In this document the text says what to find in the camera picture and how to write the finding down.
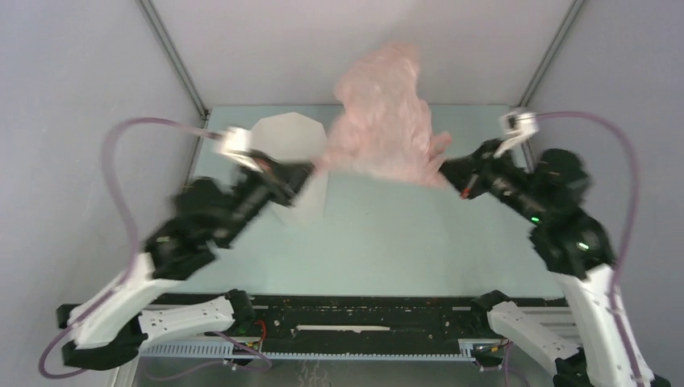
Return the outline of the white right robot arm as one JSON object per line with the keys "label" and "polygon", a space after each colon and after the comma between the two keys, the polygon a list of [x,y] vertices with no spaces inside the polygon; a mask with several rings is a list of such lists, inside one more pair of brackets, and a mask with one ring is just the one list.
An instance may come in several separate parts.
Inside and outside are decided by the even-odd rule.
{"label": "white right robot arm", "polygon": [[604,227],[582,209],[590,177],[572,152],[552,148],[526,172],[497,139],[446,160],[440,173],[466,200],[490,194],[532,224],[534,251],[561,287],[580,344],[523,316],[499,291],[469,315],[472,332],[513,341],[545,368],[556,386],[667,386],[640,356],[619,296],[611,290],[617,259]]}

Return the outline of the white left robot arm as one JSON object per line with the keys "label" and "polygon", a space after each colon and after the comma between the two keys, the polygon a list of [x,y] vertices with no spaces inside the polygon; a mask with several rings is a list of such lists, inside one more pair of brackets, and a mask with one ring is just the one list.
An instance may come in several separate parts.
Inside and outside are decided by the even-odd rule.
{"label": "white left robot arm", "polygon": [[215,250],[228,249],[267,205],[291,206],[315,170],[310,161],[278,162],[262,152],[252,158],[255,167],[240,167],[231,187],[211,177],[192,180],[173,197],[174,216],[134,248],[127,269],[88,302],[58,308],[59,326],[69,334],[61,349],[65,366],[105,371],[159,343],[252,331],[256,313],[243,290],[191,306],[150,309],[214,263]]}

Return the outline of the pink plastic trash bag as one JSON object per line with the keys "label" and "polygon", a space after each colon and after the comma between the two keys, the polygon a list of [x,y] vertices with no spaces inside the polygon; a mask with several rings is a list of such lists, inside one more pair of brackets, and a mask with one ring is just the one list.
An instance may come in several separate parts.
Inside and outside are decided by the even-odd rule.
{"label": "pink plastic trash bag", "polygon": [[386,44],[357,60],[334,88],[344,110],[317,169],[446,186],[439,169],[452,136],[434,133],[430,107],[418,95],[419,73],[419,52],[411,44]]}

